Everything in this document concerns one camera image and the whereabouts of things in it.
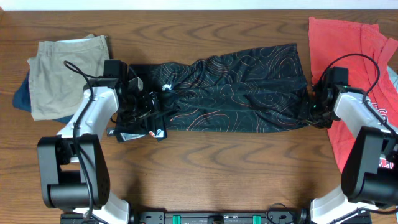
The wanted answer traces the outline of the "red printed t-shirt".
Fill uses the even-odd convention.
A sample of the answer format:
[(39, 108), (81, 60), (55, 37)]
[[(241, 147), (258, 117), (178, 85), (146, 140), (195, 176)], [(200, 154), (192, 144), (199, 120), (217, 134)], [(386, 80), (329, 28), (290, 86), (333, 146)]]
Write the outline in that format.
[[(381, 76), (369, 97), (383, 118), (397, 127), (397, 87), (391, 82), (387, 71), (387, 63), (397, 51), (397, 40), (382, 35), (378, 24), (314, 17), (309, 18), (308, 36), (313, 84), (318, 82), (327, 66), (341, 56), (359, 53), (377, 62)], [(349, 70), (349, 85), (354, 88), (368, 90), (377, 77), (375, 66), (364, 57), (347, 57), (333, 66)], [(335, 161), (342, 172), (355, 142), (354, 137), (342, 121), (333, 122), (328, 137)]]

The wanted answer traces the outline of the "black cycling jersey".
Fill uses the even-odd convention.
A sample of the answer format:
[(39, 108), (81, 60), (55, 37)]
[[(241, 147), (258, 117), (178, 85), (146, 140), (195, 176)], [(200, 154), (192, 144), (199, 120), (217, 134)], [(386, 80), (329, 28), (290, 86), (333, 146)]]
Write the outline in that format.
[(190, 65), (132, 64), (129, 73), (155, 93), (160, 111), (144, 119), (118, 115), (119, 142), (170, 130), (276, 133), (305, 127), (299, 117), (308, 95), (296, 44), (246, 49)]

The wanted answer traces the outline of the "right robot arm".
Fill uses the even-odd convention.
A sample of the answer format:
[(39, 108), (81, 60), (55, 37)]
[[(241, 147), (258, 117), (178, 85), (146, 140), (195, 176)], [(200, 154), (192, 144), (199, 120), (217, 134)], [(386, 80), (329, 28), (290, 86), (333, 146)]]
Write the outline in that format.
[(363, 212), (397, 213), (397, 166), (379, 166), (384, 157), (397, 164), (397, 128), (384, 121), (364, 91), (332, 88), (332, 117), (344, 122), (355, 138), (341, 174), (341, 184), (310, 204), (312, 223), (343, 223)]

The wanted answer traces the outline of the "folded khaki shorts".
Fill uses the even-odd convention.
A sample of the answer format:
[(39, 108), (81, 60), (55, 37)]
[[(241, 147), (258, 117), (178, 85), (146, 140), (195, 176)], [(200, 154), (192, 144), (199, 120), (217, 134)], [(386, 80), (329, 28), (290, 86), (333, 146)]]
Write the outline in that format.
[(73, 115), (83, 100), (85, 79), (69, 70), (64, 61), (92, 77), (102, 76), (109, 50), (104, 35), (83, 39), (42, 41), (28, 59), (31, 115), (35, 121)]

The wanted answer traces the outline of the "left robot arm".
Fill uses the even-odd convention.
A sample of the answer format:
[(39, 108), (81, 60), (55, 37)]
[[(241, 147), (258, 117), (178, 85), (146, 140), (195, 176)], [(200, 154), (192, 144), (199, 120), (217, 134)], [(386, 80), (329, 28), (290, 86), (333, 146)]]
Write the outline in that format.
[(78, 214), (78, 223), (133, 223), (129, 203), (110, 189), (100, 141), (115, 113), (126, 113), (128, 125), (159, 110), (156, 93), (145, 90), (139, 78), (89, 80), (70, 122), (37, 144), (44, 204)]

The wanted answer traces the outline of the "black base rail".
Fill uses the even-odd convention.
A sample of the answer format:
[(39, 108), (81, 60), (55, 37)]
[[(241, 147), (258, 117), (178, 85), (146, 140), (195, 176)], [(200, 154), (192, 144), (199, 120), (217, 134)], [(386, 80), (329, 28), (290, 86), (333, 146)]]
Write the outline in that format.
[[(78, 223), (111, 223), (99, 217), (83, 221), (83, 215), (77, 213), (64, 213), (60, 216), (61, 224)], [(274, 204), (265, 213), (170, 213), (161, 211), (146, 211), (142, 213), (131, 213), (130, 224), (293, 224), (293, 223), (315, 223), (310, 221), (310, 215), (306, 209), (287, 208), (282, 204)], [(372, 224), (369, 212), (355, 215), (343, 224)]]

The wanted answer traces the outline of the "folded navy blue garment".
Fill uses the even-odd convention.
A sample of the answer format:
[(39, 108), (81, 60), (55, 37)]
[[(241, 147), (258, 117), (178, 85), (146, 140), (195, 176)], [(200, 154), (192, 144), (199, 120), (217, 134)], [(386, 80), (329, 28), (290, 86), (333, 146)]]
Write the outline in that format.
[(30, 112), (35, 121), (53, 120), (67, 124), (81, 103), (82, 91), (59, 73), (28, 71), (14, 93), (13, 107)]

